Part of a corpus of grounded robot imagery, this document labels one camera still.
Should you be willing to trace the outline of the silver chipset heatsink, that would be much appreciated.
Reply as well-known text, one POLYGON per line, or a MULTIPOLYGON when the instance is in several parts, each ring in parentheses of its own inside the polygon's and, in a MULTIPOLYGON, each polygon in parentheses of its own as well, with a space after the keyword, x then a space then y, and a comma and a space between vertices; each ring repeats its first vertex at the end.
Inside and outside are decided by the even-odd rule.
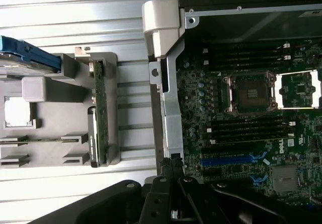
POLYGON ((274 181, 291 181, 297 183, 297 168, 294 165, 274 166, 272 168, 274 181))

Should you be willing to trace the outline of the green RAM stick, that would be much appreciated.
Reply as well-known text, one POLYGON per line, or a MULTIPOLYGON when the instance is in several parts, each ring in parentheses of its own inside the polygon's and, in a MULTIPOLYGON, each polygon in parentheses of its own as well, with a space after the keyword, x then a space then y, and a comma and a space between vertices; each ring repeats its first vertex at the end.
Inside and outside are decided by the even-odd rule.
POLYGON ((0 143, 62 142, 61 139, 0 139, 0 143))

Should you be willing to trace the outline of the hard disk in blue caddy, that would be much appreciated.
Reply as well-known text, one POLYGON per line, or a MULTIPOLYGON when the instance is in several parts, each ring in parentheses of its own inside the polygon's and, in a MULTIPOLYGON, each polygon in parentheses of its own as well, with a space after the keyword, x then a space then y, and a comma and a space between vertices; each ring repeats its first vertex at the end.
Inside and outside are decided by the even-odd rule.
POLYGON ((60 73, 62 59, 23 40, 0 35, 0 81, 60 73))

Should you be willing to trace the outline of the black RAM slot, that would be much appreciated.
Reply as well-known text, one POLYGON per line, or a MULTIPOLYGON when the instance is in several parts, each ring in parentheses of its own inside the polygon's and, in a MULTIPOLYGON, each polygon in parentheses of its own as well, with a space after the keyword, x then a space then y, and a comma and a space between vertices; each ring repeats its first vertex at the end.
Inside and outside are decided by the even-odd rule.
POLYGON ((260 127, 289 127, 288 123, 242 123, 242 124, 222 124, 212 125, 212 130, 219 129, 240 129, 240 128, 260 128, 260 127))
POLYGON ((288 134, 288 131, 282 131, 282 130, 278 130, 278 131, 229 131, 229 132, 213 132, 211 134, 212 137, 222 137, 222 136, 229 136, 229 135, 262 135, 262 134, 288 134))
POLYGON ((244 69, 269 69, 276 67, 283 67, 283 63, 270 64, 270 63, 262 63, 262 64, 239 64, 239 65, 208 65, 207 68, 210 70, 244 70, 244 69))
POLYGON ((209 60, 212 63, 221 63, 221 64, 241 64, 241 63, 266 63, 266 62, 280 62, 284 61, 285 58, 277 57, 277 58, 215 58, 209 60))
POLYGON ((282 56, 284 52, 280 51, 254 51, 254 52, 224 52, 224 53, 209 53, 214 57, 253 57, 253 56, 282 56))
POLYGON ((211 122, 211 124, 230 124, 230 123, 246 123, 246 122, 274 122, 274 121, 281 121, 285 122, 287 121, 283 116, 260 116, 260 117, 252 117, 252 118, 230 118, 230 119, 224 119, 224 120, 214 120, 211 122))
POLYGON ((247 142, 258 142, 258 141, 267 141, 267 140, 279 140, 279 139, 289 139, 292 137, 289 136, 278 136, 278 137, 251 137, 251 138, 225 138, 220 140, 210 139, 210 144, 229 144, 229 143, 247 143, 247 142))
POLYGON ((228 52, 228 51, 260 51, 260 50, 283 50, 283 46, 276 45, 259 45, 259 46, 247 46, 247 45, 216 45, 214 47, 209 47, 209 52, 228 52))

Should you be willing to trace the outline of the blue expansion slot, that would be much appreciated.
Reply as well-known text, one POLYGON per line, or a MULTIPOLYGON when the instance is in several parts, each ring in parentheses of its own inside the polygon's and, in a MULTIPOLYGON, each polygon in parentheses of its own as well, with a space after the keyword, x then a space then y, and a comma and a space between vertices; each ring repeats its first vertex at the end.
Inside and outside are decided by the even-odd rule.
POLYGON ((238 163, 251 163, 253 160, 250 157, 231 157, 231 158, 212 158, 202 159, 200 164, 203 166, 215 166, 215 165, 228 165, 238 163))

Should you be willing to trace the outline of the silver socket cover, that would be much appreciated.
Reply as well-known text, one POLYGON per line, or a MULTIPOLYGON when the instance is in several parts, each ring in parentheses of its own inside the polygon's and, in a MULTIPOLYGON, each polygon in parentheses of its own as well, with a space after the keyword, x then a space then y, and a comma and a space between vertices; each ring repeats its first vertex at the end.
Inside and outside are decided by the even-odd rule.
POLYGON ((317 70, 281 73, 276 75, 274 93, 278 109, 318 109, 322 82, 317 70))

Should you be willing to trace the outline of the beige case corner fixture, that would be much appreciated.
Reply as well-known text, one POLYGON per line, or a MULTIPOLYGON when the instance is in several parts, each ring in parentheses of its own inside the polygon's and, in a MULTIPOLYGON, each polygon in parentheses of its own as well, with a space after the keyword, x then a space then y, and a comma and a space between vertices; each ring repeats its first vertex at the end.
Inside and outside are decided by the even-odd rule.
POLYGON ((151 0, 142 6, 143 33, 148 56, 164 58, 185 33, 179 0, 151 0))

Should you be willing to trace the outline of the black open PC case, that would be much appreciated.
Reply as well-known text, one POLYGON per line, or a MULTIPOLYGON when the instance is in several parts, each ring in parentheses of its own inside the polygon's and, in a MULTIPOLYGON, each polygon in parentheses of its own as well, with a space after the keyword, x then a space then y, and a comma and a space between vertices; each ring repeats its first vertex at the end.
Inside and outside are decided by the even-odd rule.
POLYGON ((186 46, 322 40, 322 0, 179 0, 185 33, 164 58, 149 56, 159 90, 164 155, 184 163, 176 59, 186 46))

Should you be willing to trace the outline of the CPU socket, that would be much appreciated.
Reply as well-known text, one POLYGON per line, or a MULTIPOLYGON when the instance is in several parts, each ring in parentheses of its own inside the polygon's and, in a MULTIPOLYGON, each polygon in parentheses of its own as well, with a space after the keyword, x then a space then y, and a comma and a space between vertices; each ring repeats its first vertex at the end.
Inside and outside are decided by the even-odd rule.
POLYGON ((234 116, 258 115, 277 109, 275 81, 270 71, 236 73, 225 76, 224 111, 234 116))

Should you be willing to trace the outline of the grey plastic parts rack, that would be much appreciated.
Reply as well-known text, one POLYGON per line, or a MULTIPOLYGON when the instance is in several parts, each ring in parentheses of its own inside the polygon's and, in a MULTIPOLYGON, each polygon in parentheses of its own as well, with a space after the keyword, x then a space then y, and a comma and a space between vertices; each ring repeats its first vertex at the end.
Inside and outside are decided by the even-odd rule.
MULTIPOLYGON (((60 73, 25 76, 19 81, 0 81, 0 139, 61 139, 62 142, 0 143, 0 168, 91 166, 88 113, 94 79, 82 58, 60 53, 60 73), (27 126, 8 127, 5 100, 22 97, 30 103, 31 121, 27 126)), ((91 53, 102 60, 108 114, 108 164, 120 161, 117 107, 117 55, 91 53)))

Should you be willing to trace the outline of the green Dell motherboard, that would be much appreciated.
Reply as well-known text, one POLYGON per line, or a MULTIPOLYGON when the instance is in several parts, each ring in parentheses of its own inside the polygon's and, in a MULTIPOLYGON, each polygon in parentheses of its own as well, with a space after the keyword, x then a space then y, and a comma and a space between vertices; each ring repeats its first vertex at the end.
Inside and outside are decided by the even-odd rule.
POLYGON ((176 77, 178 99, 181 112, 184 169, 188 176, 195 177, 204 183, 225 181, 252 188, 266 196, 276 198, 290 205, 316 209, 322 205, 322 97, 318 109, 282 110, 276 109, 258 115, 234 116, 224 111, 225 93, 222 91, 225 76, 236 73, 251 73, 270 71, 275 76, 281 73, 317 70, 318 79, 322 82, 322 40, 279 40, 266 42, 247 42, 235 44, 204 44, 201 46, 188 45, 176 59, 176 77), (276 45, 283 46, 282 56, 253 56, 253 57, 214 57, 209 53, 209 47, 216 45, 276 45), (283 67, 269 69, 244 70, 210 70, 208 65, 236 65, 212 63, 215 58, 285 58, 280 62, 283 67), (247 119, 260 116, 283 116, 287 121, 247 122, 247 123, 288 123, 289 127, 260 127, 240 129, 212 130, 214 120, 230 118, 247 119), (288 131, 286 134, 262 135, 229 135, 212 137, 213 132, 229 131, 288 131), (210 144, 210 139, 278 137, 289 136, 289 139, 267 140, 247 143, 210 144), (213 146, 247 145, 254 149, 244 153, 229 155, 202 155, 200 148, 213 146), (251 163, 203 166, 202 159, 250 157, 251 163), (274 166, 294 165, 297 168, 297 183, 291 181, 274 181, 272 168, 274 166), (220 177, 203 177, 201 171, 209 168, 221 168, 220 177))

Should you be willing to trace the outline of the short black expansion slot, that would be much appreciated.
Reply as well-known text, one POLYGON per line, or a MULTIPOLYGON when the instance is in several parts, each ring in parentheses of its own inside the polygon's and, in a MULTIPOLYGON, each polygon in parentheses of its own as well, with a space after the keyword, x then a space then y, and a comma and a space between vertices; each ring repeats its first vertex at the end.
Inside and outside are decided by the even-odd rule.
POLYGON ((221 168, 209 168, 201 171, 203 177, 220 177, 222 174, 221 168))

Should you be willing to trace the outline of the silver CPU chip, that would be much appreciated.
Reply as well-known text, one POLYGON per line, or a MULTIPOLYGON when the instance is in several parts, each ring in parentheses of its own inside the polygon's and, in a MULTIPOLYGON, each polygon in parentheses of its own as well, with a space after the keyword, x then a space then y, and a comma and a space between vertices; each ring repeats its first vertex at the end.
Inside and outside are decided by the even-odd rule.
POLYGON ((5 122, 8 127, 27 126, 31 121, 30 103, 22 97, 5 100, 5 122))

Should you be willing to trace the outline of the long black expansion slot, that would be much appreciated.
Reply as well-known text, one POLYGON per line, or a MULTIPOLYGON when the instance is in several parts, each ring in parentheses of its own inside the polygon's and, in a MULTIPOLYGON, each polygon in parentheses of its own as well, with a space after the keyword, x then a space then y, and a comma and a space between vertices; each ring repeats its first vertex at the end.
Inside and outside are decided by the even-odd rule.
POLYGON ((254 148, 247 145, 229 145, 229 146, 213 146, 200 148, 202 155, 229 155, 231 153, 244 153, 252 151, 254 148))

